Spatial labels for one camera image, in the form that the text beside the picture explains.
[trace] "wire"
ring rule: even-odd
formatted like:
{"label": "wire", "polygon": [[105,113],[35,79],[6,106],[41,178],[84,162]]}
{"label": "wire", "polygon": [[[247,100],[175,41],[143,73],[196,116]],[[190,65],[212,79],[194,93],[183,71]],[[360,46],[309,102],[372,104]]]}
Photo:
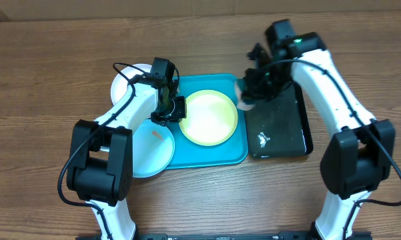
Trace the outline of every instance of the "wire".
{"label": "wire", "polygon": [[[330,75],[330,73],[326,69],[323,69],[322,67],[320,67],[314,63],[311,63],[309,61],[305,61],[305,60],[301,60],[301,59],[285,59],[285,60],[281,60],[281,61],[276,61],[276,62],[270,63],[270,64],[262,67],[262,69],[269,69],[273,65],[282,64],[282,63],[303,63],[303,64],[309,65],[309,66],[321,71],[322,74],[328,76],[328,78],[332,81],[332,83],[337,88],[338,92],[340,92],[341,97],[343,98],[344,102],[346,103],[347,108],[350,110],[352,116],[359,123],[359,125],[364,128],[364,130],[369,135],[369,137],[372,139],[372,141],[376,144],[376,146],[379,149],[381,149],[383,154],[385,154],[385,156],[389,160],[390,164],[393,166],[394,170],[396,171],[396,173],[399,176],[400,181],[401,181],[401,170],[399,169],[399,166],[394,162],[392,156],[390,156],[390,154],[387,152],[387,150],[384,148],[384,146],[381,144],[381,142],[375,137],[375,135],[371,132],[371,130],[369,130],[369,128],[367,128],[367,126],[365,126],[365,124],[362,122],[362,120],[360,120],[356,111],[353,109],[353,106],[350,104],[349,100],[347,99],[347,96],[344,94],[343,90],[341,89],[341,86],[338,84],[338,82],[335,80],[335,78],[332,75]],[[356,208],[360,207],[360,204],[362,204],[362,203],[375,203],[375,204],[391,206],[391,207],[401,206],[401,200],[398,202],[395,202],[395,203],[389,203],[389,202],[379,201],[379,200],[375,200],[375,199],[361,199],[361,200],[355,201],[353,204],[353,207],[350,211],[350,214],[347,218],[346,224],[343,228],[343,237],[342,237],[343,240],[346,240],[347,229],[353,218]]]}
{"label": "wire", "polygon": [[109,231],[108,228],[108,224],[107,224],[107,220],[105,218],[103,209],[101,209],[98,205],[92,204],[92,203],[79,203],[79,202],[74,202],[74,201],[70,201],[67,198],[65,198],[63,192],[62,192],[62,181],[65,175],[65,172],[68,169],[68,166],[70,165],[71,161],[73,160],[73,158],[77,155],[77,153],[80,151],[80,149],[86,145],[86,143],[88,143],[92,138],[94,138],[104,127],[106,127],[109,123],[111,123],[132,101],[132,99],[135,97],[135,86],[133,85],[133,83],[131,83],[130,79],[126,77],[126,75],[124,75],[119,69],[117,69],[116,65],[125,65],[128,67],[132,67],[134,69],[137,69],[139,71],[141,71],[142,73],[145,73],[144,70],[139,69],[137,67],[134,67],[133,65],[127,64],[127,63],[114,63],[113,64],[113,68],[117,71],[117,73],[119,73],[124,79],[127,80],[127,84],[131,86],[132,88],[132,93],[131,96],[129,97],[129,99],[125,102],[125,104],[123,104],[115,113],[113,113],[111,115],[111,117],[109,119],[107,119],[107,121],[105,121],[104,123],[102,123],[97,129],[95,129],[91,134],[89,134],[89,136],[80,144],[80,146],[73,152],[73,154],[70,156],[70,158],[67,160],[67,162],[64,164],[64,167],[61,170],[61,173],[59,174],[59,178],[58,178],[58,195],[61,198],[61,200],[68,204],[68,205],[72,205],[72,206],[76,206],[76,207],[91,207],[94,208],[97,211],[97,214],[101,215],[101,219],[104,225],[104,229],[105,232],[107,233],[107,238],[110,240],[113,240],[112,234]]}

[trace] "black cable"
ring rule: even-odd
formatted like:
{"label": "black cable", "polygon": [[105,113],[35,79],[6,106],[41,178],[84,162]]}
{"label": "black cable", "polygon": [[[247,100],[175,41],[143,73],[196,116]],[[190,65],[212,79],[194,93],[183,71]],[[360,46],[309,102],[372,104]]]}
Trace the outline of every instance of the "black cable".
{"label": "black cable", "polygon": [[101,215],[101,219],[102,222],[104,224],[104,229],[105,232],[107,233],[107,238],[110,240],[113,240],[112,234],[109,231],[108,225],[107,225],[107,220],[105,219],[105,215],[103,213],[103,209],[101,209],[98,205],[92,204],[92,203],[78,203],[78,202],[74,202],[74,201],[70,201],[67,198],[65,198],[63,192],[62,192],[62,181],[64,178],[64,174],[68,169],[69,164],[71,163],[71,161],[73,160],[74,156],[77,155],[77,153],[80,151],[80,149],[86,145],[86,143],[88,143],[94,136],[96,136],[105,126],[107,126],[109,123],[111,123],[132,101],[132,99],[135,97],[135,86],[133,86],[133,83],[131,83],[130,79],[126,77],[126,75],[124,75],[119,69],[117,69],[117,67],[115,67],[116,65],[125,65],[128,67],[132,67],[134,69],[137,69],[139,71],[141,71],[142,73],[145,73],[144,70],[139,69],[137,67],[134,67],[133,65],[127,64],[127,63],[114,63],[113,64],[113,68],[124,78],[127,80],[128,85],[131,86],[132,88],[132,93],[131,96],[129,97],[129,99],[125,102],[125,104],[123,104],[115,113],[113,113],[111,115],[111,117],[109,119],[107,119],[107,121],[105,121],[104,123],[102,123],[96,130],[94,130],[91,134],[89,134],[89,136],[86,138],[86,140],[84,140],[81,145],[74,151],[74,153],[71,155],[71,157],[67,160],[67,162],[65,163],[64,167],[61,170],[61,174],[59,174],[59,178],[58,178],[58,195],[61,198],[61,200],[68,204],[68,205],[72,205],[72,206],[76,206],[76,207],[91,207],[94,208],[95,210],[97,210],[97,214]]}
{"label": "black cable", "polygon": [[[335,85],[338,92],[340,92],[341,97],[343,98],[344,102],[346,103],[347,108],[350,110],[352,116],[359,123],[359,125],[364,128],[364,130],[369,135],[369,137],[372,139],[372,141],[376,144],[376,146],[383,152],[383,154],[385,154],[385,156],[389,160],[390,164],[393,166],[394,170],[396,171],[396,173],[399,176],[400,181],[401,181],[401,170],[399,169],[399,166],[394,162],[392,156],[390,156],[390,154],[387,152],[387,150],[384,148],[384,146],[381,144],[381,142],[375,137],[375,135],[371,132],[371,130],[369,130],[369,128],[367,128],[365,126],[365,124],[362,122],[362,120],[360,120],[356,111],[353,109],[349,100],[347,99],[347,96],[344,94],[343,90],[341,89],[341,86],[339,86],[339,84],[335,80],[335,78],[332,75],[330,75],[330,73],[326,69],[323,69],[322,67],[320,67],[314,63],[311,63],[309,61],[304,61],[301,59],[286,59],[286,60],[276,61],[276,62],[270,63],[270,64],[262,67],[262,69],[268,70],[271,66],[277,65],[277,64],[282,64],[282,63],[303,63],[303,64],[309,65],[309,66],[321,71],[323,75],[326,75],[332,81],[332,83]],[[389,202],[379,201],[379,200],[375,200],[375,199],[361,199],[361,200],[355,201],[353,204],[353,207],[350,211],[350,214],[347,218],[346,224],[343,228],[343,237],[342,237],[343,240],[346,240],[346,232],[347,232],[348,226],[353,218],[356,208],[360,207],[360,204],[362,204],[362,203],[375,203],[375,204],[391,206],[391,207],[401,206],[401,200],[399,202],[395,202],[395,203],[389,203]]]}

